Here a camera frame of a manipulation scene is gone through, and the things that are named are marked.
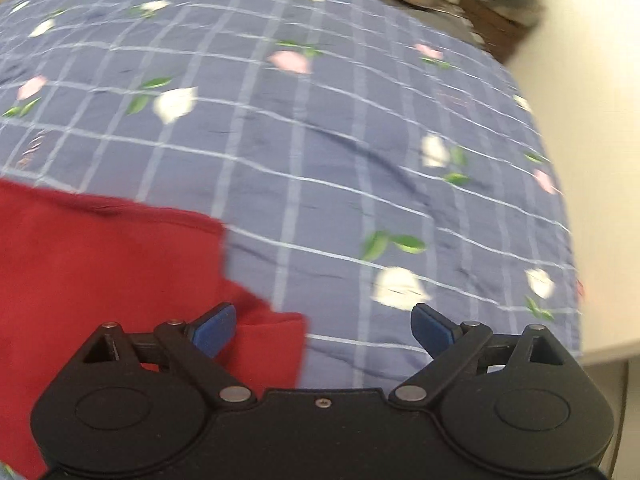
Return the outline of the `dark wooden nightstand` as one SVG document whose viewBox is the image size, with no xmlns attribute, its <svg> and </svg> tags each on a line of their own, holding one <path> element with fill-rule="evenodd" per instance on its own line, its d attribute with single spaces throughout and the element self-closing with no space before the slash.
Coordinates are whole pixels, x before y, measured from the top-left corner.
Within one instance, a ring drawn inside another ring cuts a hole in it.
<svg viewBox="0 0 640 480">
<path fill-rule="evenodd" d="M 460 6 L 473 25 L 474 32 L 484 40 L 485 50 L 502 64 L 512 58 L 532 30 L 507 20 L 478 0 L 461 0 Z"/>
</svg>

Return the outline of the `red long sleeve shirt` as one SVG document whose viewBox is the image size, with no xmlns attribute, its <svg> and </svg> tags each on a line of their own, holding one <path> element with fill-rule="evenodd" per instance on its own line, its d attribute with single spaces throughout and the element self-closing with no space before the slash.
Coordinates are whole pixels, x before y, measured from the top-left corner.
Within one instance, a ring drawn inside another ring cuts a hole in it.
<svg viewBox="0 0 640 480">
<path fill-rule="evenodd" d="M 29 415 L 103 322 L 147 332 L 228 302 L 238 327 L 219 363 L 255 392 L 294 387 L 307 331 L 224 274 L 226 230 L 204 214 L 3 181 L 1 460 L 33 479 L 44 463 Z"/>
</svg>

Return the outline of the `blue floral plaid quilt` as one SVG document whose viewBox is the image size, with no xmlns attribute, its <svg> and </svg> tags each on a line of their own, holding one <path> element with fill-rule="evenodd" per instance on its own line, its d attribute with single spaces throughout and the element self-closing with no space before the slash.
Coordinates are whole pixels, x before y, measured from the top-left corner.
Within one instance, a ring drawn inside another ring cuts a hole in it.
<svg viewBox="0 0 640 480">
<path fill-rule="evenodd" d="M 224 274 L 306 318 L 292 388 L 209 405 L 101 323 L 38 396 L 43 479 L 587 479 L 576 272 L 498 66 L 376 0 L 9 0 L 1 184 L 204 214 Z M 430 405 L 427 304 L 492 330 Z"/>
</svg>

